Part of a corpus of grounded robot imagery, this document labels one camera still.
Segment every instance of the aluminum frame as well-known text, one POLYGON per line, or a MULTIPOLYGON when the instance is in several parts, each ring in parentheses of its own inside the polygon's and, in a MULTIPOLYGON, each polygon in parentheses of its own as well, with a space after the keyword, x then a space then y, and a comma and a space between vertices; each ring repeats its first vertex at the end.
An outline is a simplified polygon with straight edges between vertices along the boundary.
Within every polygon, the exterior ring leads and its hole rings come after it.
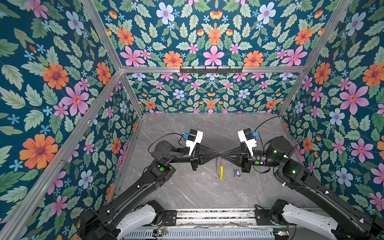
POLYGON ((327 44, 329 38, 331 37, 333 31, 335 30, 335 28, 339 24, 341 18, 346 13, 347 8, 349 7, 349 5, 352 4, 352 2, 353 2, 353 0, 340 0, 339 3, 337 4, 335 11, 332 13, 331 17, 329 18, 327 24, 324 27, 324 31, 323 31, 322 35, 320 36, 318 42, 316 43, 315 47, 313 48, 309 57, 307 58, 307 61, 305 62, 304 72, 297 77, 291 90, 287 94, 287 97, 284 99, 284 103, 281 106, 281 108, 278 112, 278 115, 283 115, 285 113, 285 111, 287 110, 289 104, 291 104, 297 91, 300 89, 301 84, 303 83, 304 79, 307 77, 312 66, 315 64, 321 51, 323 50, 323 48, 327 44))
POLYGON ((115 88, 120 78, 121 72, 117 72, 111 77, 107 85, 105 85, 94 103, 84 114, 79 124, 68 136, 62 147, 45 168, 33 187, 28 191, 28 194, 24 197, 20 206, 15 210, 8 222, 3 226, 0 231, 1 240, 15 240, 17 238, 21 229, 47 193, 48 188, 55 181, 65 162, 70 157, 79 141, 81 141, 89 127, 89 123, 95 118, 101 107, 104 105, 110 92, 115 88))

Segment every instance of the black cable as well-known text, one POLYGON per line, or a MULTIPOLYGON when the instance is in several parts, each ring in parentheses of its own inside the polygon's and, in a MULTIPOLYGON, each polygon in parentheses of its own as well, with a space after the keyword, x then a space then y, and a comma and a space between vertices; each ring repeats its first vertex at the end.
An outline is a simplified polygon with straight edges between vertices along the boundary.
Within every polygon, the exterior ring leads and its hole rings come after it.
MULTIPOLYGON (((161 137, 159 137, 158 139, 156 139, 154 142, 152 142, 152 144, 148 147, 147 151, 148 151, 150 154, 152 154, 152 153, 149 151, 150 147, 152 147, 152 145, 153 145, 155 142, 157 142, 158 140, 162 139, 163 137, 166 137, 166 136, 168 136, 168 135, 172 135, 172 134, 179 135, 179 136, 181 136, 181 138, 184 138, 184 141, 187 141, 183 135, 181 135, 181 134, 179 134, 179 133, 177 133, 177 132, 172 132, 172 133, 168 133, 168 134, 166 134, 166 135, 164 135, 164 136, 161 136, 161 137)), ((183 145, 180 144, 180 140, 181 140, 181 138, 179 139, 179 141, 178 141, 177 143, 178 143, 180 146, 187 148, 186 146, 183 146, 183 145)))

